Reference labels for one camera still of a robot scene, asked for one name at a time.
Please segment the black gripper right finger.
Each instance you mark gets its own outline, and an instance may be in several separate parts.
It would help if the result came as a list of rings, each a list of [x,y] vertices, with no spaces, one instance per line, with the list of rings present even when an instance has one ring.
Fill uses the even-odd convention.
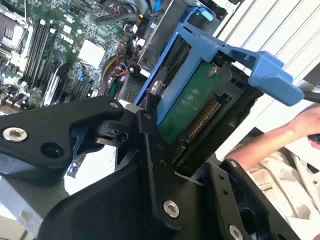
[[[297,240],[298,235],[234,160],[199,169],[223,240]]]

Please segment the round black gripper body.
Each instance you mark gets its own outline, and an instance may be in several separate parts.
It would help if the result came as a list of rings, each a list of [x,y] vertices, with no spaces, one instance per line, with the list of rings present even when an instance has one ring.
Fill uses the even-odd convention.
[[[216,240],[215,216],[202,184],[179,174],[174,202],[182,230],[151,232],[142,207],[137,167],[125,167],[60,201],[42,222],[38,240]]]

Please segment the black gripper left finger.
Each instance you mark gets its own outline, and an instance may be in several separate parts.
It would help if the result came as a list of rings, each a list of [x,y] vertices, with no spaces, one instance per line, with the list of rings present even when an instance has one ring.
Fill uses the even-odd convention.
[[[2,116],[0,133],[1,173],[40,186],[60,181],[72,160],[105,145],[118,147],[122,167],[115,172],[137,168],[147,228],[183,228],[180,210],[165,208],[179,187],[156,122],[146,111],[133,113],[99,96]]]

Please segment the person's hand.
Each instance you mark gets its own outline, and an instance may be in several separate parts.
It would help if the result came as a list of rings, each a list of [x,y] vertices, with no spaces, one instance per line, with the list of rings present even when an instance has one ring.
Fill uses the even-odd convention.
[[[312,106],[298,116],[291,122],[294,133],[297,137],[305,137],[320,133],[320,106]]]

